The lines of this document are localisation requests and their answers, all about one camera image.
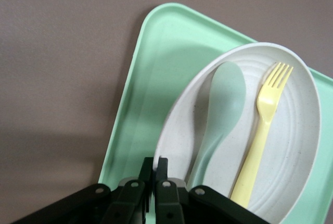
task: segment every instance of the green tray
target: green tray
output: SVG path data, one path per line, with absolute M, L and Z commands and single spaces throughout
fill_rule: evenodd
M 222 53 L 251 42 L 181 4 L 152 10 L 138 37 L 99 182 L 114 190 L 123 178 L 138 176 L 144 157 L 154 156 L 164 120 L 185 86 Z M 283 223 L 324 223 L 333 196 L 333 79 L 310 70 L 321 100 L 321 141 L 311 177 Z M 147 223 L 155 223 L 153 213 Z

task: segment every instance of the white plate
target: white plate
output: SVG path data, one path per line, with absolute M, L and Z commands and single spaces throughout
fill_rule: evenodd
M 216 149 L 204 184 L 229 197 L 258 119 L 258 90 L 276 62 L 294 66 L 268 134 L 248 209 L 270 223 L 280 223 L 297 202 L 310 175 L 321 127 L 319 98 L 305 63 L 294 52 L 272 43 L 233 49 L 200 71 L 173 105 L 155 152 L 169 160 L 168 176 L 187 180 L 202 139 L 207 116 L 209 80 L 225 61 L 236 63 L 246 81 L 244 111 L 235 128 Z

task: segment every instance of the brown surface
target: brown surface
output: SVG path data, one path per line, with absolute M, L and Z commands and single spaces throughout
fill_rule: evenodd
M 140 26 L 166 2 L 333 77 L 333 0 L 0 0 L 0 223 L 98 180 Z

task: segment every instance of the fork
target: fork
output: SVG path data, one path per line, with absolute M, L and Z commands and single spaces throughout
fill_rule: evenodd
M 282 91 L 293 67 L 278 63 L 262 85 L 257 97 L 259 123 L 253 142 L 241 168 L 230 199 L 247 208 L 257 177 L 266 139 Z

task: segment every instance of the light green spoon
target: light green spoon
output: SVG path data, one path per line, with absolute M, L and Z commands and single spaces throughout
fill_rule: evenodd
M 244 108 L 246 86 L 241 69 L 222 63 L 212 78 L 206 131 L 187 183 L 187 189 L 202 185 L 208 163 L 225 137 L 238 122 Z

